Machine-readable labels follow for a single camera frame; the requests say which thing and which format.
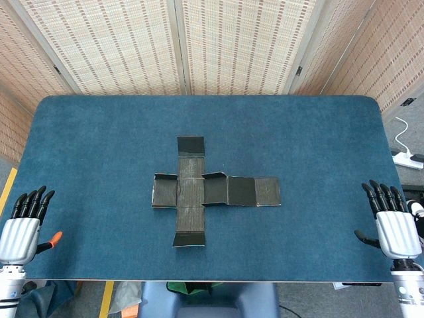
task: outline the blue chair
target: blue chair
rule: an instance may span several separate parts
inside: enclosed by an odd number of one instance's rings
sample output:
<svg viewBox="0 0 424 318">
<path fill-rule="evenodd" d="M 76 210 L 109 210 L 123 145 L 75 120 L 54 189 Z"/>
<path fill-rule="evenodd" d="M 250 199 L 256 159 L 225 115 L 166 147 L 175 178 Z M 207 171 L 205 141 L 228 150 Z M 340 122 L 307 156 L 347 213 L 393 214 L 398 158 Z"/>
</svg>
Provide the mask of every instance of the blue chair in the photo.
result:
<svg viewBox="0 0 424 318">
<path fill-rule="evenodd" d="M 278 295 L 271 283 L 224 283 L 194 295 L 166 289 L 166 282 L 146 282 L 139 318 L 279 318 Z"/>
</svg>

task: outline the robotic hand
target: robotic hand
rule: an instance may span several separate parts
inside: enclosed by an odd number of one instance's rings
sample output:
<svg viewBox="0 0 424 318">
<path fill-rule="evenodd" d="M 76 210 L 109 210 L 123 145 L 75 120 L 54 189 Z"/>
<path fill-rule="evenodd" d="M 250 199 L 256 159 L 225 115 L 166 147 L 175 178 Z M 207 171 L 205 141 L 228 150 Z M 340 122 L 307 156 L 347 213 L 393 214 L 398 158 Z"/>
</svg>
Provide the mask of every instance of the robotic hand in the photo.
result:
<svg viewBox="0 0 424 318">
<path fill-rule="evenodd" d="M 62 236 L 57 232 L 50 242 L 38 244 L 38 236 L 54 191 L 41 199 L 46 187 L 22 194 L 6 221 L 0 238 L 0 317 L 14 317 L 27 273 L 23 266 L 36 254 L 53 248 Z"/>
<path fill-rule="evenodd" d="M 414 216 L 398 189 L 374 180 L 370 184 L 372 187 L 362 184 L 362 188 L 376 220 L 378 240 L 367 238 L 359 230 L 354 233 L 361 242 L 381 248 L 393 260 L 390 271 L 403 316 L 424 317 L 424 269 L 413 261 L 422 252 Z"/>
</svg>

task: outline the beige woven wall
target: beige woven wall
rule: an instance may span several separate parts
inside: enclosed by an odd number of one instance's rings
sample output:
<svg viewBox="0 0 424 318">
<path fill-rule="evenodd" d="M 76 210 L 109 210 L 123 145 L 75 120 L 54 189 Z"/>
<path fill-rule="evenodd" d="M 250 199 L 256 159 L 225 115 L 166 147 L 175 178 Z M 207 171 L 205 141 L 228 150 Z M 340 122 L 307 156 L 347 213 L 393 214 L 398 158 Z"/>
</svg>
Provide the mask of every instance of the beige woven wall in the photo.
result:
<svg viewBox="0 0 424 318">
<path fill-rule="evenodd" d="M 191 93 L 281 93 L 314 5 L 182 0 Z"/>
<path fill-rule="evenodd" d="M 0 85 L 32 112 L 43 97 L 69 93 L 2 6 Z"/>
<path fill-rule="evenodd" d="M 325 93 L 367 95 L 384 112 L 424 80 L 424 2 L 377 0 L 375 6 Z"/>
<path fill-rule="evenodd" d="M 0 155 L 14 163 L 21 161 L 32 117 L 0 93 Z"/>
<path fill-rule="evenodd" d="M 166 0 L 21 0 L 84 94 L 180 94 Z"/>
<path fill-rule="evenodd" d="M 303 57 L 302 73 L 290 89 L 319 95 L 373 0 L 327 0 Z"/>
</svg>

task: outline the yellow tape line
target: yellow tape line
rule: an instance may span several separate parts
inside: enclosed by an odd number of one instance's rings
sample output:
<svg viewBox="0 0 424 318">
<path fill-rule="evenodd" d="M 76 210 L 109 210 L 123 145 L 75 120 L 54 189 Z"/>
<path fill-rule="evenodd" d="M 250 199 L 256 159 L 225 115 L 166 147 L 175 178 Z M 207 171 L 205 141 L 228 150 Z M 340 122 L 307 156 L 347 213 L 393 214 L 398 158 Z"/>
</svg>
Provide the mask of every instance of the yellow tape line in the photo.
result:
<svg viewBox="0 0 424 318">
<path fill-rule="evenodd" d="M 107 318 L 109 306 L 111 305 L 112 291 L 113 280 L 108 280 L 106 282 L 105 291 L 103 292 L 103 300 L 101 301 L 99 318 Z"/>
<path fill-rule="evenodd" d="M 0 197 L 0 216 L 3 213 L 3 210 L 5 208 L 7 197 L 9 196 L 9 193 L 10 193 L 10 191 L 12 189 L 12 185 L 13 185 L 13 182 L 15 180 L 16 173 L 17 172 L 18 172 L 18 170 L 16 170 L 15 168 L 12 168 L 11 169 L 11 173 L 9 174 L 9 177 L 7 178 L 5 187 L 3 188 L 3 192 L 1 193 L 1 197 Z"/>
</svg>

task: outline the blue table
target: blue table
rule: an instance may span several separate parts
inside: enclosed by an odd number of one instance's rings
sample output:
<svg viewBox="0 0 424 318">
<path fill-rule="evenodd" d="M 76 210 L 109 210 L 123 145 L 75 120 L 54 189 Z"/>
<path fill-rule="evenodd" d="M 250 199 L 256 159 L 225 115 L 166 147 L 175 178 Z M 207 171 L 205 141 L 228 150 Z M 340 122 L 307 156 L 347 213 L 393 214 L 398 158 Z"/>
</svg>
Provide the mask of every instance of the blue table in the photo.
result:
<svg viewBox="0 0 424 318">
<path fill-rule="evenodd" d="M 151 208 L 177 172 L 177 136 L 205 137 L 206 172 L 277 176 L 281 207 L 207 207 L 206 247 L 173 248 L 176 212 Z M 361 182 L 399 180 L 367 97 L 57 96 L 38 106 L 5 214 L 55 189 L 32 279 L 390 282 Z"/>
</svg>

